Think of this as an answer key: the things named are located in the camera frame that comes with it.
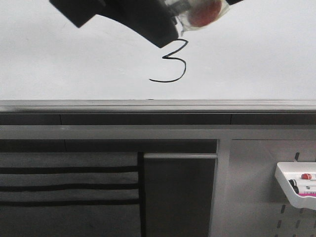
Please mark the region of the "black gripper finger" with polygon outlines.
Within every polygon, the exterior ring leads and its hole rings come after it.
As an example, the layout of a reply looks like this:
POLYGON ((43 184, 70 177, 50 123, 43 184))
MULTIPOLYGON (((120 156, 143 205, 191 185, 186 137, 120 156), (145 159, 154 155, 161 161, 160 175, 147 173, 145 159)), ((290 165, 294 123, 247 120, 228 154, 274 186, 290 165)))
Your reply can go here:
POLYGON ((237 4, 239 2, 241 2, 243 0, 226 0, 226 2, 229 4, 229 5, 234 5, 234 4, 237 4))

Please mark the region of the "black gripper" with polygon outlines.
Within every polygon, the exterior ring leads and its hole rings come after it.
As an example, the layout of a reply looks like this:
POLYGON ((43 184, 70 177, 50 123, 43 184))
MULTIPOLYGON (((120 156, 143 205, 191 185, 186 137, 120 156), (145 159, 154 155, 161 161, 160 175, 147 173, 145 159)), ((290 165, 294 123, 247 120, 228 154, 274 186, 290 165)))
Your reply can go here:
POLYGON ((178 39, 174 16, 160 0, 50 0, 76 27, 97 13, 113 19, 162 48, 178 39))

